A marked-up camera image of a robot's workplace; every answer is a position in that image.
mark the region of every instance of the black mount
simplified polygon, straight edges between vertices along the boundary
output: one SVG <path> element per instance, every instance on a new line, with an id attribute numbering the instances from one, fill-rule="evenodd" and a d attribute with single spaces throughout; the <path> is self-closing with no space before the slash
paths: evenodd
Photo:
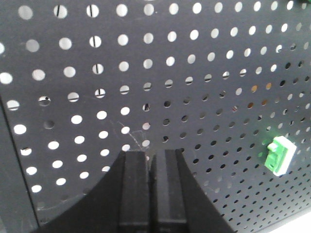
<path id="1" fill-rule="evenodd" d="M 121 152 L 80 202 L 36 233 L 232 233 L 179 150 Z"/>

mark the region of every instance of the dark gray panel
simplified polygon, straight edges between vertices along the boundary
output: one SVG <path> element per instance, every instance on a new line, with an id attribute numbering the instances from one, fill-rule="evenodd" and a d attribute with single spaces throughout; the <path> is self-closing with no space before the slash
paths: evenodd
<path id="1" fill-rule="evenodd" d="M 28 233 L 38 227 L 0 104 L 0 233 Z"/>
<path id="2" fill-rule="evenodd" d="M 179 6 L 176 15 L 169 12 L 173 2 Z M 222 3 L 219 13 L 217 2 Z M 257 2 L 261 4 L 255 11 Z M 91 3 L 100 10 L 95 18 L 86 13 Z M 121 3 L 127 6 L 124 17 L 116 14 Z M 198 14 L 192 10 L 195 3 L 202 6 Z M 19 102 L 18 110 L 6 109 L 6 113 L 12 130 L 18 124 L 27 127 L 14 140 L 18 149 L 32 149 L 20 160 L 24 172 L 37 168 L 36 174 L 25 175 L 30 189 L 42 187 L 32 193 L 42 223 L 87 193 L 104 175 L 102 168 L 110 166 L 127 144 L 148 156 L 161 149 L 184 148 L 198 183 L 239 232 L 256 232 L 309 206 L 310 5 L 293 1 L 290 8 L 292 1 L 287 0 L 241 0 L 242 10 L 237 12 L 237 3 L 12 0 L 3 4 L 0 42 L 5 51 L 0 54 L 0 73 L 9 72 L 13 81 L 0 83 L 0 92 L 4 104 Z M 23 4 L 32 9 L 29 20 L 18 15 Z M 67 9 L 64 19 L 54 16 L 58 4 Z M 144 13 L 146 4 L 154 7 L 150 16 Z M 273 27 L 270 33 L 266 33 L 268 25 Z M 256 31 L 250 35 L 252 26 Z M 234 27 L 238 34 L 231 36 Z M 215 28 L 219 35 L 212 38 Z M 197 39 L 195 33 L 190 37 L 193 30 L 199 33 Z M 168 41 L 171 31 L 177 34 L 174 42 Z M 143 40 L 146 33 L 153 34 L 150 44 Z M 129 38 L 126 46 L 118 44 L 121 34 Z M 89 45 L 94 35 L 102 40 L 98 48 Z M 59 47 L 63 37 L 72 41 L 69 50 Z M 26 50 L 29 39 L 40 44 L 37 52 Z M 262 55 L 264 47 L 267 52 Z M 251 50 L 249 56 L 244 55 L 246 49 Z M 230 50 L 234 55 L 227 59 Z M 215 59 L 210 62 L 211 52 Z M 170 56 L 175 63 L 167 66 Z M 150 69 L 143 66 L 146 59 L 153 61 Z M 122 61 L 129 64 L 126 72 L 119 70 Z M 97 63 L 104 66 L 100 75 L 92 72 Z M 69 66 L 76 70 L 72 78 L 63 73 Z M 32 78 L 35 69 L 45 72 L 43 80 Z M 167 80 L 173 85 L 165 85 Z M 152 84 L 151 89 L 144 89 L 146 83 Z M 120 93 L 123 85 L 129 86 L 128 94 Z M 105 90 L 105 97 L 94 96 L 98 88 Z M 67 100 L 71 92 L 79 94 L 78 101 Z M 48 106 L 39 104 L 41 96 L 51 98 Z M 149 111 L 143 111 L 144 104 Z M 125 106 L 130 113 L 123 116 L 120 110 Z M 99 120 L 96 114 L 102 110 L 107 117 Z M 81 115 L 82 123 L 72 124 L 74 115 Z M 51 128 L 48 120 L 54 122 L 52 129 L 47 129 Z M 151 125 L 147 130 L 146 122 Z M 130 133 L 122 134 L 123 126 L 130 127 Z M 108 132 L 106 139 L 98 137 L 101 131 Z M 85 137 L 82 144 L 74 143 L 79 135 Z M 288 136 L 298 146 L 289 173 L 280 178 L 263 165 L 266 146 L 278 135 Z M 51 141 L 59 143 L 56 150 L 48 148 Z M 103 149 L 109 149 L 109 155 L 102 156 L 106 155 L 101 155 Z M 87 155 L 84 162 L 77 161 L 80 154 Z M 54 168 L 54 161 L 62 161 L 62 166 Z M 82 172 L 89 176 L 81 179 Z M 57 185 L 59 178 L 66 183 Z"/>

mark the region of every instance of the perforated metal panel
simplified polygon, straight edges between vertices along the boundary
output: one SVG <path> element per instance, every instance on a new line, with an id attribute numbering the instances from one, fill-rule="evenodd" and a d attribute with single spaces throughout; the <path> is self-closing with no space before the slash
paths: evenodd
<path id="1" fill-rule="evenodd" d="M 288 0 L 11 0 L 0 94 L 41 224 L 120 150 L 183 148 L 230 226 L 256 232 L 310 200 L 310 5 Z M 288 174 L 263 165 L 285 135 Z"/>

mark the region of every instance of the black plastic part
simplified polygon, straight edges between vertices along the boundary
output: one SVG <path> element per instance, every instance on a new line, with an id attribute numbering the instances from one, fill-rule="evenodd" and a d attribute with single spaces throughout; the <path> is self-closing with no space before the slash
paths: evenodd
<path id="1" fill-rule="evenodd" d="M 124 154 L 85 198 L 36 233 L 117 233 Z"/>
<path id="2" fill-rule="evenodd" d="M 155 233 L 187 233 L 187 219 L 174 150 L 159 151 L 151 176 Z"/>
<path id="3" fill-rule="evenodd" d="M 176 158 L 190 233 L 234 233 L 203 193 L 180 150 Z"/>
<path id="4" fill-rule="evenodd" d="M 144 152 L 127 152 L 123 176 L 120 233 L 149 232 L 149 175 Z"/>
<path id="5" fill-rule="evenodd" d="M 11 136 L 0 104 L 0 233 L 25 233 L 38 224 Z"/>

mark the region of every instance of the green plastic part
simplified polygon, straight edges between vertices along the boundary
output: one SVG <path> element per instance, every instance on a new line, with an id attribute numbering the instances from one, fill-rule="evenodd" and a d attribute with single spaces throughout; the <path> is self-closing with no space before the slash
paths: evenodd
<path id="1" fill-rule="evenodd" d="M 297 147 L 287 138 L 275 137 L 268 145 L 269 154 L 265 166 L 276 176 L 286 173 Z"/>

